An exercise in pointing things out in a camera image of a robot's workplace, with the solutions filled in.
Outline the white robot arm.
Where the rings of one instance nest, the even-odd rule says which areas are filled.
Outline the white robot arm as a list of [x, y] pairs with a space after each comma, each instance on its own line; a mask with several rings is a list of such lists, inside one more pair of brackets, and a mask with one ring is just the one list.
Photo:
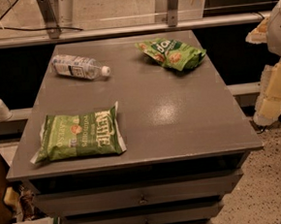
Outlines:
[[252, 44], [266, 43], [271, 53], [280, 56], [274, 66], [265, 65], [261, 74], [260, 95], [255, 105], [254, 122], [267, 126], [281, 115], [281, 0], [270, 16], [249, 32], [245, 40]]

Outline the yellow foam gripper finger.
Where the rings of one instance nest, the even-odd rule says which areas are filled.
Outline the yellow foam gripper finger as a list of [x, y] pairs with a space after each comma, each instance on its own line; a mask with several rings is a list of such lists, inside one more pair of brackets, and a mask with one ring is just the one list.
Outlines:
[[254, 122], [265, 127], [277, 121], [281, 115], [281, 58], [274, 66], [265, 65], [261, 74], [260, 89]]
[[266, 43], [266, 32], [267, 32], [268, 17], [264, 18], [260, 24], [258, 24], [255, 29], [250, 31], [246, 36], [245, 40], [247, 43], [252, 43], [260, 45], [261, 43]]

